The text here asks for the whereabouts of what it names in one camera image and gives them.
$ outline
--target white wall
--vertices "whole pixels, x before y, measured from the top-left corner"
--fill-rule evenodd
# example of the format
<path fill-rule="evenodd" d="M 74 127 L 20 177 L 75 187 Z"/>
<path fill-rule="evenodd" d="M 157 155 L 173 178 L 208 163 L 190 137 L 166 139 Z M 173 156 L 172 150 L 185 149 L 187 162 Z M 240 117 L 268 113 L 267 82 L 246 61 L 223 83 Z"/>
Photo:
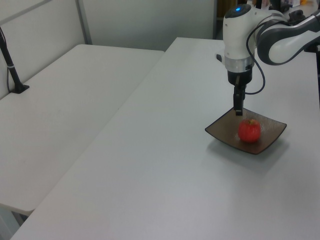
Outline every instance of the white wall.
<path fill-rule="evenodd" d="M 212 39 L 216 0 L 79 0 L 94 45 L 165 51 L 176 37 Z"/>
<path fill-rule="evenodd" d="M 22 82 L 84 43 L 76 0 L 51 0 L 1 28 Z M 6 66 L 0 53 L 0 99 L 7 94 Z"/>

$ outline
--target glass plate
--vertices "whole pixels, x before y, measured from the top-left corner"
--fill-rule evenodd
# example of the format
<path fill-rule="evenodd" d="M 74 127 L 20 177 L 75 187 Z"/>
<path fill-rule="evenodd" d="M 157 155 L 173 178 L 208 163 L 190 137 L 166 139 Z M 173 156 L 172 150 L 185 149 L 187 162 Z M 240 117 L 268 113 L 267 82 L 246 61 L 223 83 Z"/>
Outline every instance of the glass plate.
<path fill-rule="evenodd" d="M 255 119 L 260 122 L 261 136 L 257 142 L 246 143 L 239 139 L 238 127 L 244 119 Z M 219 141 L 249 154 L 259 154 L 273 144 L 283 133 L 287 124 L 262 116 L 253 111 L 243 109 L 242 116 L 236 116 L 233 109 L 227 111 L 218 120 L 208 126 L 205 131 Z"/>

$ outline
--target red apple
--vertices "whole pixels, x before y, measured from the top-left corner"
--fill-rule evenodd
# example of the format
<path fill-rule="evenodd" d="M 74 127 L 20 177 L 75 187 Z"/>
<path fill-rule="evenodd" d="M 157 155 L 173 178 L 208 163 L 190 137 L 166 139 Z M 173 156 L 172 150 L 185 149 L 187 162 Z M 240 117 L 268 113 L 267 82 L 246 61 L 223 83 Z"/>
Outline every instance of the red apple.
<path fill-rule="evenodd" d="M 246 143 L 255 143 L 261 135 L 260 123 L 255 119 L 244 119 L 238 128 L 239 138 Z"/>

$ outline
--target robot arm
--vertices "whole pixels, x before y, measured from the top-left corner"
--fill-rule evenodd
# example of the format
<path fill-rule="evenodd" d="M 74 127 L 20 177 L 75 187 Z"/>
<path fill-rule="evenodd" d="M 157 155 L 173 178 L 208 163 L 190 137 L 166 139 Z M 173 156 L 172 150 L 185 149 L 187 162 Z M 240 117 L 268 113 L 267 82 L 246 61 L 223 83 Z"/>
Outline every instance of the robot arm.
<path fill-rule="evenodd" d="M 236 115 L 243 114 L 246 85 L 252 80 L 254 60 L 248 49 L 254 55 L 257 48 L 259 58 L 266 64 L 285 64 L 310 45 L 320 43 L 319 21 L 320 13 L 316 12 L 290 26 L 282 13 L 247 4 L 238 5 L 225 14 L 224 53 L 217 54 L 216 58 L 225 65 L 228 81 L 234 85 Z"/>

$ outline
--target table surface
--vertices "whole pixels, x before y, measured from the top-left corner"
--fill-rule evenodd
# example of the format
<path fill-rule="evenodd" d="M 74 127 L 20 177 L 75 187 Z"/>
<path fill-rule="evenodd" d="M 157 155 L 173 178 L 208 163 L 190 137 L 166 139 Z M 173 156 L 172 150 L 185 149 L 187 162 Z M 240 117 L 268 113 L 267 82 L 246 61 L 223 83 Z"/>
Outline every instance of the table surface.
<path fill-rule="evenodd" d="M 251 155 L 205 132 L 233 104 L 222 48 L 177 38 L 12 240 L 319 239 L 316 56 L 261 65 L 244 106 L 287 128 Z"/>
<path fill-rule="evenodd" d="M 0 101 L 0 206 L 29 215 L 162 51 L 78 45 Z"/>

